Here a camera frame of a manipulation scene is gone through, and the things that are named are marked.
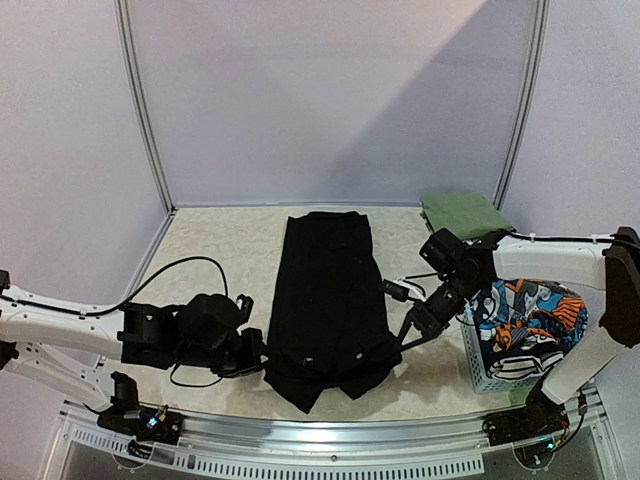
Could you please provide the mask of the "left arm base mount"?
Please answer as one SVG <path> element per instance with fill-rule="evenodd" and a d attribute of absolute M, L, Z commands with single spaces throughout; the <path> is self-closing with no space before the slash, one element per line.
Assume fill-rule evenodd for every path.
<path fill-rule="evenodd" d="M 114 394 L 110 406 L 100 412 L 97 425 L 105 430 L 130 435 L 138 442 L 177 445 L 185 417 L 167 405 L 146 407 L 139 402 L 136 381 L 126 374 L 113 372 Z"/>

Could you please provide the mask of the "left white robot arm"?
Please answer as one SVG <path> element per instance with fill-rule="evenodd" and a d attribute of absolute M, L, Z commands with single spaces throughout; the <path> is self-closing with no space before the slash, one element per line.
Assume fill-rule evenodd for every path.
<path fill-rule="evenodd" d="M 247 327 L 253 301 L 240 295 L 198 294 L 185 305 L 82 305 L 35 295 L 1 273 L 1 367 L 51 387 L 90 409 L 108 410 L 128 434 L 148 426 L 137 403 L 137 384 L 99 362 L 86 366 L 70 356 L 158 370 L 202 368 L 219 378 L 260 371 L 266 346 Z"/>

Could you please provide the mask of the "black garment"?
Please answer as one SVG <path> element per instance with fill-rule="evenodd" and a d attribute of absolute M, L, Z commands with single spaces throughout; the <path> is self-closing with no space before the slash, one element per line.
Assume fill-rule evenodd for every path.
<path fill-rule="evenodd" d="M 311 212 L 286 223 L 267 335 L 266 382 L 304 413 L 338 388 L 356 400 L 401 363 L 369 219 Z"/>

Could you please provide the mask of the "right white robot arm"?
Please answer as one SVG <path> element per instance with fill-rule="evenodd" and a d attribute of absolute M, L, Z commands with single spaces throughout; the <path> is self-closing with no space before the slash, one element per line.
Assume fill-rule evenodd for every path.
<path fill-rule="evenodd" d="M 539 435 L 554 422 L 554 405 L 639 343 L 639 238 L 632 228 L 591 237 L 495 230 L 474 240 L 443 228 L 420 255 L 441 282 L 433 293 L 408 277 L 380 286 L 412 305 L 399 350 L 462 322 L 476 392 L 529 384 L 541 391 L 518 412 L 524 435 Z"/>

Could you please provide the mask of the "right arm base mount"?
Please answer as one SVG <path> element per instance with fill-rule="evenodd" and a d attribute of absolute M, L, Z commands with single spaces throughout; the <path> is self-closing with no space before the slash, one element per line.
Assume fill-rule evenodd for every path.
<path fill-rule="evenodd" d="M 517 443 L 556 432 L 566 433 L 569 426 L 564 405 L 546 400 L 488 414 L 482 421 L 482 431 L 491 446 Z"/>

